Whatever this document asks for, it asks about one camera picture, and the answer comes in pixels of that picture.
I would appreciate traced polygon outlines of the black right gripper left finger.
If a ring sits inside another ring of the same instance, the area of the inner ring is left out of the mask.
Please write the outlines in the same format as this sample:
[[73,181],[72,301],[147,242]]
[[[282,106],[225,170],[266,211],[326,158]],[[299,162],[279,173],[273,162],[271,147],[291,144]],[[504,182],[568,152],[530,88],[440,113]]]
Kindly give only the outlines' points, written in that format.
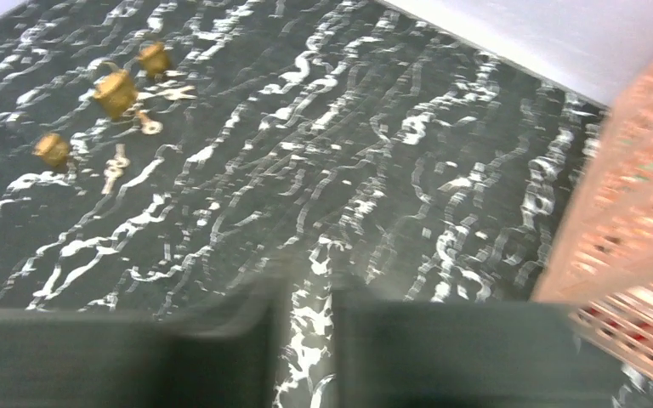
[[0,309],[0,407],[267,407],[285,297],[252,281],[159,322]]

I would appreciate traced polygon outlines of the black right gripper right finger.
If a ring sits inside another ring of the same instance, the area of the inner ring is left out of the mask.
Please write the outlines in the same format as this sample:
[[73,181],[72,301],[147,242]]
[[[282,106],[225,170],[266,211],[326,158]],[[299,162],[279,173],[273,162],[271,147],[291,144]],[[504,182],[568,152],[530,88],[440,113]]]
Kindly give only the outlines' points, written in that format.
[[526,302],[401,302],[333,292],[342,407],[608,407],[619,363],[565,311]]

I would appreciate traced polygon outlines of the keys of medium padlock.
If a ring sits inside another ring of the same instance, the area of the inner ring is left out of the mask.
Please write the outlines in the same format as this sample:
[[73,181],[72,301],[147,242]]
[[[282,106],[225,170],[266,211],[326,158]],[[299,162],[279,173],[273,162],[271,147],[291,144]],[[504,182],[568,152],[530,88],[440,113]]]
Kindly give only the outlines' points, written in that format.
[[156,135],[163,130],[161,122],[151,119],[143,110],[137,110],[135,116],[140,122],[140,130],[145,135]]

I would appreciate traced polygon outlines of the medium brass padlock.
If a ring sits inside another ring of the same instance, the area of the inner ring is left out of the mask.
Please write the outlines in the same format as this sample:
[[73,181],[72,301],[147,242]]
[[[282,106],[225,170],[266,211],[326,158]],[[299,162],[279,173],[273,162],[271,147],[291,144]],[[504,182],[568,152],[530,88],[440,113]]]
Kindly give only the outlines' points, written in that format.
[[105,114],[115,121],[135,104],[139,91],[129,71],[111,60],[101,61],[96,70],[104,66],[108,67],[110,72],[94,83],[94,99],[103,108]]

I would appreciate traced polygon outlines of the small brass padlock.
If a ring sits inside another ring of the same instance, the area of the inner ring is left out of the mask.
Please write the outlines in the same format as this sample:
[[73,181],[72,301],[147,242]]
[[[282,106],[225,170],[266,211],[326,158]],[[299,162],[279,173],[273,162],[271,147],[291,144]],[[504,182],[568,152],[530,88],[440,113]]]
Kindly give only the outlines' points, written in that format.
[[141,48],[138,61],[150,78],[156,78],[172,67],[172,62],[163,42],[152,42]]
[[69,161],[71,145],[57,133],[46,133],[34,145],[32,154],[51,167],[59,167]]

